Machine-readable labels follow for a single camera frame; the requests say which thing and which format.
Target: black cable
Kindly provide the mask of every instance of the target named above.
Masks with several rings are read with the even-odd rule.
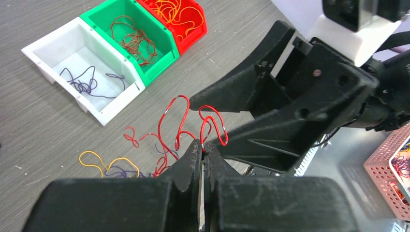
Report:
[[[329,137],[327,137],[325,140],[321,141],[320,143],[311,146],[310,148],[322,146],[323,144],[327,143],[339,130],[340,130],[340,127],[336,128],[332,133],[329,134]]]
[[[410,31],[399,32],[389,36],[389,38],[377,49],[376,52],[408,44],[410,44]]]

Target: yellow wire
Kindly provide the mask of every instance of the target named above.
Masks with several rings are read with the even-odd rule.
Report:
[[[180,10],[180,9],[181,9],[181,0],[179,0],[179,2],[176,1],[176,4],[173,3],[173,2],[171,2],[171,1],[168,1],[168,0],[157,0],[157,1],[155,2],[155,6],[156,6],[157,8],[155,8],[155,9],[153,9],[153,10],[154,10],[161,18],[165,19],[165,20],[166,20],[166,23],[171,23],[172,25],[175,25],[175,26],[184,25],[184,24],[187,24],[187,23],[192,23],[192,27],[185,30],[185,36],[188,36],[188,33],[189,33],[191,30],[195,30],[195,29],[201,27],[201,26],[204,24],[204,21],[205,21],[204,17],[202,16],[201,12],[200,12],[198,9],[196,9],[195,7],[187,6],[187,7],[184,7],[182,10]],[[183,12],[184,10],[186,10],[186,9],[189,9],[189,8],[192,8],[192,9],[196,10],[196,11],[199,13],[199,16],[200,16],[201,19],[202,19],[202,22],[201,22],[200,25],[197,26],[197,27],[195,26],[196,23],[195,23],[194,21],[186,21],[186,22],[179,23],[179,22],[181,21],[181,14],[182,14],[182,12]],[[168,9],[170,9],[170,10],[169,10],[169,12],[168,12],[168,17],[167,17],[167,16],[165,15],[164,11],[165,11],[165,10],[168,10]]]
[[[403,148],[404,148],[403,152],[409,152],[410,151],[410,144],[407,143],[406,145],[403,146]]]
[[[134,164],[131,160],[129,160],[128,158],[125,158],[125,157],[117,158],[117,159],[113,160],[113,161],[110,163],[110,165],[107,167],[107,166],[104,164],[104,162],[103,162],[103,160],[101,159],[101,157],[100,157],[97,153],[95,153],[95,152],[93,152],[93,151],[85,151],[85,152],[81,153],[81,154],[80,154],[80,157],[78,157],[78,160],[80,161],[80,163],[81,163],[83,166],[85,166],[85,167],[98,168],[98,170],[100,170],[100,173],[101,173],[101,178],[104,177],[104,172],[103,172],[103,170],[102,170],[99,166],[97,166],[97,165],[95,165],[95,164],[85,164],[85,163],[83,163],[83,161],[81,160],[82,156],[85,155],[85,154],[87,154],[87,153],[91,153],[91,154],[97,156],[98,159],[100,160],[102,166],[103,166],[107,171],[110,170],[110,169],[111,169],[111,166],[112,166],[116,161],[118,161],[118,160],[128,161],[128,163],[130,163],[130,164],[137,170],[137,178],[140,177],[140,169],[137,167],[137,165],[135,165],[135,164]]]

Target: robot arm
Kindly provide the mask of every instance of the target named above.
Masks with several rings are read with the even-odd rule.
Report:
[[[369,12],[365,0],[323,0],[326,16],[313,25],[309,42],[292,41],[293,51],[273,77],[295,31],[276,22],[242,63],[191,98],[192,110],[207,104],[255,118],[231,131],[227,146],[218,146],[224,158],[283,173],[325,133],[340,127],[391,131],[410,120],[403,86],[410,53],[384,64],[371,58],[399,26],[391,20],[404,17],[403,7],[387,10],[383,1],[371,2]]]
[[[359,231],[334,181],[242,176],[213,143],[200,147],[193,140],[157,178],[55,180],[23,232],[199,232],[202,175],[202,232]]]

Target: wire bundle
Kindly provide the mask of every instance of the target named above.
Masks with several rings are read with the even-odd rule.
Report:
[[[147,4],[149,4],[149,2],[154,2],[151,8],[161,18],[163,18],[167,24],[171,24],[175,26],[185,25],[185,24],[192,25],[190,28],[185,30],[185,34],[177,35],[177,37],[181,37],[182,39],[188,36],[189,32],[199,28],[200,26],[202,26],[202,24],[204,24],[205,20],[201,12],[197,8],[192,7],[192,6],[187,6],[187,7],[182,8],[181,0],[144,0],[144,2]],[[182,12],[186,9],[194,9],[201,17],[202,22],[199,25],[197,25],[197,23],[192,20],[182,21],[181,15],[182,15]]]
[[[185,113],[184,113],[184,115],[183,115],[183,117],[182,117],[181,123],[179,124],[178,131],[177,131],[177,133],[176,133],[176,137],[175,137],[175,151],[173,151],[173,150],[171,150],[171,149],[164,143],[164,141],[163,141],[163,139],[162,139],[162,137],[161,137],[161,124],[162,124],[163,119],[165,118],[166,113],[171,109],[173,103],[174,103],[175,100],[178,99],[178,98],[184,98],[184,99],[187,101],[187,108],[186,108]],[[215,119],[214,119],[212,116],[206,116],[206,117],[204,117],[204,116],[202,115],[202,112],[201,112],[201,111],[202,111],[203,109],[205,109],[205,108],[210,109],[211,111],[215,112],[215,113],[218,115],[218,117],[219,117],[219,119],[220,119],[220,121],[221,121],[221,124],[222,124],[222,129],[223,129],[223,131],[224,131],[225,141],[222,140],[222,137],[221,137],[220,131],[219,131],[218,127],[217,127],[217,123],[216,123]],[[160,141],[160,143],[161,143],[161,145],[162,145],[162,148],[163,148],[163,150],[164,150],[164,152],[163,152],[164,156],[162,156],[162,157],[157,161],[157,164],[156,164],[156,167],[155,167],[155,171],[154,171],[154,173],[152,174],[153,177],[159,176],[159,175],[162,174],[167,168],[169,168],[169,166],[168,166],[168,157],[167,157],[167,154],[168,154],[168,153],[171,154],[176,160],[178,160],[178,156],[177,156],[176,151],[178,151],[179,148],[180,148],[180,137],[181,137],[182,134],[187,134],[187,135],[189,135],[190,137],[192,137],[193,139],[196,139],[196,137],[195,137],[191,132],[182,129],[182,127],[183,127],[183,125],[184,125],[184,122],[185,122],[185,119],[187,118],[189,109],[190,109],[190,100],[189,100],[189,98],[188,98],[187,96],[185,96],[185,95],[178,95],[177,97],[175,97],[175,98],[173,98],[173,99],[171,100],[171,102],[169,103],[169,105],[168,105],[168,107],[166,108],[165,112],[162,114],[162,116],[161,116],[161,118],[160,118],[160,120],[159,120],[159,122],[158,122],[158,134],[148,133],[148,134],[144,135],[143,137],[141,137],[139,140],[136,140],[136,139],[135,139],[135,129],[132,128],[132,127],[126,127],[126,130],[132,130],[132,136],[129,136],[129,135],[127,135],[127,134],[125,133],[125,134],[124,134],[124,138],[127,139],[127,140],[129,140],[129,141],[131,141],[132,144],[134,145],[134,147],[136,147],[136,148],[139,147],[139,142],[142,141],[143,139],[147,138],[149,135],[155,136],[155,137],[158,138],[158,140]],[[215,127],[215,129],[216,129],[216,133],[217,133],[217,136],[218,136],[218,139],[219,139],[220,143],[221,143],[223,146],[227,145],[227,143],[228,143],[228,133],[227,133],[227,131],[226,131],[226,129],[225,129],[225,124],[224,124],[224,122],[223,122],[223,119],[222,119],[222,116],[220,115],[220,113],[219,113],[215,108],[213,108],[212,106],[204,105],[204,106],[202,106],[202,107],[199,108],[198,114],[199,114],[199,117],[202,119],[202,125],[201,125],[201,130],[200,130],[200,132],[201,132],[201,134],[200,134],[200,142],[201,142],[202,151],[205,152],[204,143],[205,143],[205,140],[208,138],[208,136],[210,135],[210,133],[211,133],[211,131],[212,131],[212,124],[214,125],[214,127]],[[208,130],[207,135],[204,137],[204,129],[205,129],[205,125],[206,125],[206,124],[209,125],[209,130]]]
[[[120,22],[119,19],[125,18],[126,20],[131,21],[131,24]],[[114,26],[116,25],[123,25],[132,29],[133,32],[126,34],[121,41],[119,41],[119,45],[124,48],[129,54],[137,59],[140,66],[152,64],[155,62],[157,58],[157,49],[155,44],[152,40],[150,40],[143,30],[139,30],[136,28],[134,20],[126,15],[118,16],[114,19],[113,23],[111,24],[111,37],[116,41],[115,34],[114,34]],[[146,44],[146,51],[147,56],[144,56],[143,53],[140,51],[140,46],[144,46]]]
[[[410,159],[397,154],[391,161],[393,168],[401,177],[408,178],[410,174]]]
[[[92,76],[91,79],[89,80],[88,84],[85,82],[81,82],[79,80],[80,77],[82,77],[84,74],[86,74],[86,72],[88,70],[92,70]],[[114,99],[115,97],[107,97],[105,95],[94,95],[91,92],[93,90],[95,90],[98,86],[98,82],[97,80],[94,78],[95,75],[95,66],[90,66],[88,67],[82,74],[80,74],[78,77],[74,78],[73,74],[71,73],[71,71],[68,68],[64,68],[61,72],[60,72],[60,76],[64,73],[64,71],[67,71],[68,74],[70,75],[71,80],[67,81],[71,86],[73,86],[80,94],[81,93],[87,93],[88,95],[92,96],[92,97],[102,97],[102,98],[107,98],[107,99]],[[124,76],[117,76],[116,74],[112,74],[112,73],[106,73],[105,74],[108,77],[111,78],[115,78],[115,79],[119,79],[122,82],[122,85],[124,86],[123,91],[125,91],[125,83],[124,83]]]

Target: purple wire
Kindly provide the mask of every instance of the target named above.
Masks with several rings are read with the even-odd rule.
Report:
[[[127,177],[128,177],[128,175],[127,175],[128,173],[133,173],[133,174],[135,174],[135,175],[138,175],[138,172],[137,172],[137,171],[125,171],[124,169],[122,169],[122,168],[120,168],[120,167],[118,167],[118,166],[112,166],[111,169],[113,169],[113,168],[120,169],[120,171],[114,172],[114,173],[111,173],[111,174],[107,174],[107,170],[105,170],[104,175],[105,175],[105,176],[113,176],[113,175],[116,175],[115,178],[127,178]]]
[[[81,76],[83,76],[88,70],[92,69],[92,76],[91,79],[89,81],[89,83],[84,83],[81,81],[77,81],[77,79],[79,79]],[[93,90],[95,90],[98,86],[97,80],[94,78],[94,74],[95,74],[95,66],[90,66],[88,67],[82,74],[80,74],[78,77],[74,78],[73,74],[71,73],[71,71],[68,68],[64,68],[61,72],[60,72],[60,76],[63,74],[63,72],[67,70],[67,72],[70,74],[71,80],[67,81],[68,83],[70,83],[70,85],[72,85],[80,94],[85,92],[88,95],[92,96],[92,97],[103,97],[103,98],[107,98],[107,99],[114,99],[116,97],[107,97],[104,95],[93,95],[91,94],[91,92]],[[106,73],[105,74],[108,77],[112,77],[115,79],[119,79],[122,82],[122,85],[124,87],[123,91],[125,91],[125,83],[124,83],[124,79],[125,77],[123,75],[121,75],[121,77],[115,75],[115,74],[111,74],[111,73]]]
[[[409,159],[399,159],[400,157],[394,157],[392,159],[392,166],[397,169],[396,171],[402,177],[409,177],[409,174],[403,173],[403,171],[410,171],[410,160]]]
[[[160,152],[159,150],[158,150],[158,148],[157,148],[157,144],[154,144],[154,146],[155,146],[155,149],[157,150],[157,152],[158,153],[160,153],[160,154],[165,154],[165,153],[163,153],[163,152]],[[176,151],[174,151],[174,150],[171,150],[175,155],[176,155],[176,157],[178,158],[178,160],[179,160],[179,155],[178,155],[178,153],[176,152]]]

